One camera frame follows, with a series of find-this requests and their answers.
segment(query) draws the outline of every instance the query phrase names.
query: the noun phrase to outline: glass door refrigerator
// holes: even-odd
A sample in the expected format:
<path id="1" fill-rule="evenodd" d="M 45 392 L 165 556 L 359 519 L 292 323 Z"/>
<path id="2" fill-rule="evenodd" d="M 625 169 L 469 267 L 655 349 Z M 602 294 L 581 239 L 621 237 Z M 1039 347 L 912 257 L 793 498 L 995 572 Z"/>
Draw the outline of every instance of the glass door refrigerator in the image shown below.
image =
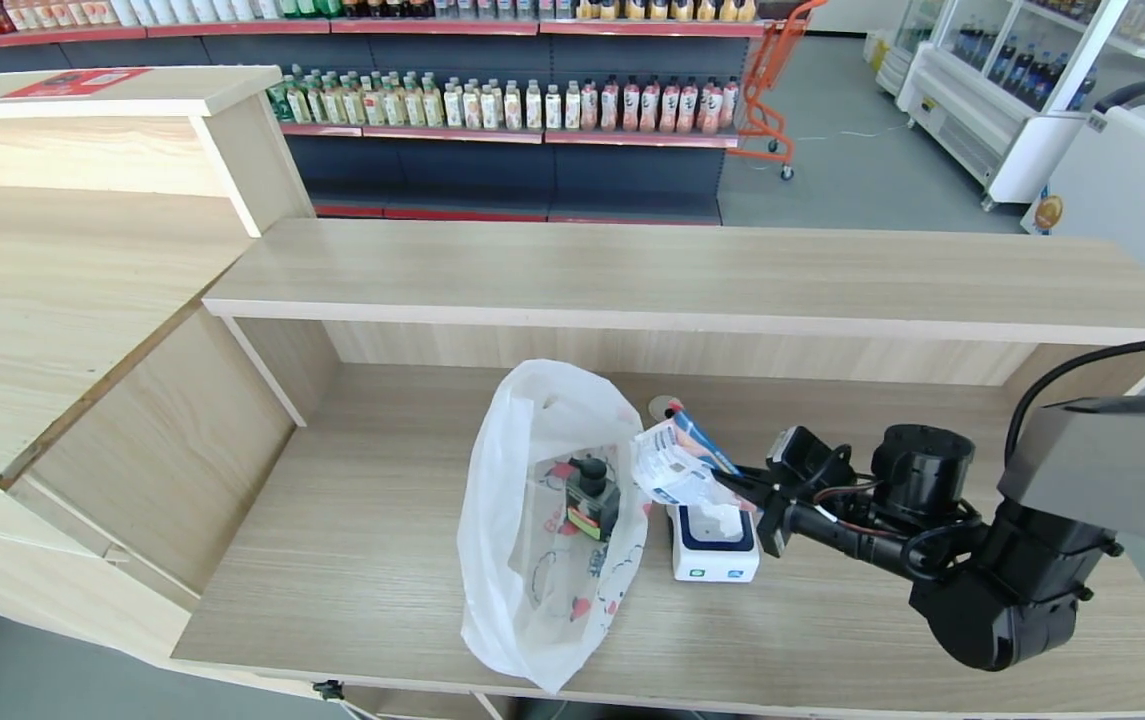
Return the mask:
<path id="1" fill-rule="evenodd" d="M 1097 97 L 1145 79 L 1145 0 L 946 0 L 897 105 L 984 187 L 1029 204 Z"/>

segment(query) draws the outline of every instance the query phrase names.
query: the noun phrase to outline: plastic bag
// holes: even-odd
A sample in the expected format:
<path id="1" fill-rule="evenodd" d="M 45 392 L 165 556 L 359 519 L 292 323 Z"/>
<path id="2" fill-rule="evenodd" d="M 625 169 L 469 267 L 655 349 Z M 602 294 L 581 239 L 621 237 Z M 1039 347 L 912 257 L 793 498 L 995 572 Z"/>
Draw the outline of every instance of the plastic bag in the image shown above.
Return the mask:
<path id="1" fill-rule="evenodd" d="M 630 457 L 641 429 L 613 383 L 575 365 L 529 359 L 496 388 L 457 530 L 461 638 L 492 670 L 558 693 L 603 642 L 648 536 Z M 566 461 L 587 454 L 621 493 L 608 543 L 567 521 Z"/>

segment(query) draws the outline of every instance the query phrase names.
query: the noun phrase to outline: orange shopping cart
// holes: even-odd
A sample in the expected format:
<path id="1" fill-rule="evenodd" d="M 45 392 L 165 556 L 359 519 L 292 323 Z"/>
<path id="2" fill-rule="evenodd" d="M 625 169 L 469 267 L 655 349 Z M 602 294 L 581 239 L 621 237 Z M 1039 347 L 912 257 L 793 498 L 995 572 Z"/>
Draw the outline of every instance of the orange shopping cart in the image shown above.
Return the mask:
<path id="1" fill-rule="evenodd" d="M 755 50 L 755 58 L 750 61 L 750 68 L 745 72 L 745 85 L 741 88 L 742 108 L 744 114 L 737 127 L 737 135 L 741 143 L 735 149 L 728 150 L 732 155 L 741 155 L 745 158 L 759 158 L 781 163 L 781 179 L 788 181 L 795 177 L 795 168 L 791 165 L 795 158 L 795 143 L 785 135 L 785 117 L 767 105 L 767 95 L 773 87 L 777 86 L 781 70 L 790 61 L 790 55 L 795 46 L 799 43 L 799 38 L 808 31 L 811 10 L 819 8 L 827 0 L 808 0 L 806 3 L 792 9 L 785 19 L 766 19 L 764 22 L 763 38 L 759 41 L 758 50 Z M 768 151 L 749 150 L 744 147 L 745 141 L 751 139 L 767 137 Z M 784 148 L 784 153 L 777 151 Z"/>

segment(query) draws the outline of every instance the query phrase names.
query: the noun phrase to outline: sticker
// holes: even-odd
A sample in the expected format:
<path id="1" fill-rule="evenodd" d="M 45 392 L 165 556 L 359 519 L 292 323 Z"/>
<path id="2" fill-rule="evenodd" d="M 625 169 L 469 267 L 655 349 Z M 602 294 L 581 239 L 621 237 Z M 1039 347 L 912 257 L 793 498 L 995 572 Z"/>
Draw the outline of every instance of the sticker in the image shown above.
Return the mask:
<path id="1" fill-rule="evenodd" d="M 11 90 L 8 95 L 3 95 L 2 98 L 87 97 L 112 85 L 119 85 L 125 79 L 132 79 L 148 72 L 150 72 L 150 68 L 74 70 L 74 72 L 55 74 L 45 79 L 45 81 L 19 88 L 19 90 Z"/>

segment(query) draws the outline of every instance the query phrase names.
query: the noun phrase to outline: cable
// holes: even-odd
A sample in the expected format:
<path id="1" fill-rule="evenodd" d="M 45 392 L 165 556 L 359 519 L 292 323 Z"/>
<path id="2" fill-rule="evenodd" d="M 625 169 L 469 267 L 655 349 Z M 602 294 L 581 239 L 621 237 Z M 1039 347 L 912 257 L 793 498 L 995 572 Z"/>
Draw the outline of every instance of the cable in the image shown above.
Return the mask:
<path id="1" fill-rule="evenodd" d="M 1111 359 L 1111 357 L 1134 355 L 1135 353 L 1145 353 L 1145 340 L 1116 345 L 1113 347 L 1103 347 L 1100 350 L 1092 350 L 1091 353 L 1084 353 L 1077 357 L 1072 357 L 1072 359 L 1067 359 L 1065 363 L 1048 370 L 1043 377 L 1037 379 L 1037 381 L 1034 381 L 1030 388 L 1026 389 L 1025 395 L 1016 402 L 1016 408 L 1012 410 L 1012 419 L 1010 424 L 1006 425 L 1006 438 L 1003 441 L 1003 465 L 1006 466 L 1006 462 L 1011 461 L 1012 454 L 1016 452 L 1016 442 L 1020 438 L 1021 424 L 1025 424 L 1025 414 L 1029 413 L 1030 405 L 1034 404 L 1034 399 L 1041 391 L 1047 389 L 1050 383 L 1055 383 L 1061 375 L 1069 373 L 1072 370 L 1080 369 L 1081 366 L 1096 363 L 1097 361 L 1107 361 Z"/>

